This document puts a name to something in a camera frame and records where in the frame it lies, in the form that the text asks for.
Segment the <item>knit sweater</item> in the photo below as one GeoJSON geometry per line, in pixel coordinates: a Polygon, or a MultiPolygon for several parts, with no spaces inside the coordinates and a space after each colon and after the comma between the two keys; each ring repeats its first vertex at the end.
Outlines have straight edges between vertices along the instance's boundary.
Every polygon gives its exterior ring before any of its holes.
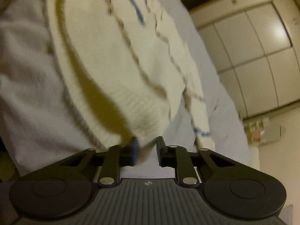
{"type": "Polygon", "coordinates": [[[198,147],[214,150],[196,64],[157,0],[46,0],[70,105],[102,147],[161,135],[182,95],[198,147]]]}

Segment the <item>cabinet door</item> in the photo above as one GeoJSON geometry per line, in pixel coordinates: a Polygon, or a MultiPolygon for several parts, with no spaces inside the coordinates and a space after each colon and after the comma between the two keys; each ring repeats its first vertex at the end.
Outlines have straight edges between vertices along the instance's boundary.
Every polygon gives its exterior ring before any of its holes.
{"type": "Polygon", "coordinates": [[[300,71],[293,48],[268,57],[279,106],[300,99],[300,71]]]}
{"type": "Polygon", "coordinates": [[[291,46],[286,30],[272,4],[252,9],[246,13],[266,54],[291,46]]]}
{"type": "Polygon", "coordinates": [[[274,0],[273,4],[287,29],[298,60],[300,59],[300,11],[293,0],[274,0]]]}
{"type": "Polygon", "coordinates": [[[264,55],[245,13],[217,22],[215,27],[225,44],[233,65],[264,55]]]}
{"type": "Polygon", "coordinates": [[[199,31],[201,38],[205,43],[208,54],[214,63],[216,70],[221,71],[230,68],[229,58],[226,54],[215,28],[211,25],[199,31]]]}
{"type": "Polygon", "coordinates": [[[233,70],[219,74],[220,81],[223,83],[225,89],[230,95],[235,104],[237,112],[242,118],[247,117],[245,104],[243,101],[242,93],[233,70]]]}
{"type": "Polygon", "coordinates": [[[278,107],[275,87],[266,58],[237,67],[248,116],[278,107]]]}

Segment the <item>blue stripe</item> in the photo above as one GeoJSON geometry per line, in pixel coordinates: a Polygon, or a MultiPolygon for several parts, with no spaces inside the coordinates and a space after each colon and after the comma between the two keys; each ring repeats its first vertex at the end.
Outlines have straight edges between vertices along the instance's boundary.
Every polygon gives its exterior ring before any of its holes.
{"type": "Polygon", "coordinates": [[[202,137],[210,137],[210,132],[204,132],[199,128],[194,128],[196,134],[200,134],[202,137]]]}
{"type": "Polygon", "coordinates": [[[129,1],[130,1],[130,3],[132,4],[132,6],[134,6],[134,8],[135,8],[135,10],[136,10],[136,15],[137,15],[137,17],[138,17],[138,19],[139,19],[139,22],[140,22],[143,26],[145,26],[144,17],[143,17],[143,15],[142,15],[142,13],[141,13],[139,7],[137,6],[137,4],[135,3],[134,0],[129,0],[129,1]]]}
{"type": "Polygon", "coordinates": [[[137,163],[137,159],[139,156],[139,149],[140,149],[139,141],[135,137],[134,141],[132,143],[132,146],[131,146],[131,165],[132,166],[135,166],[137,163]]]}

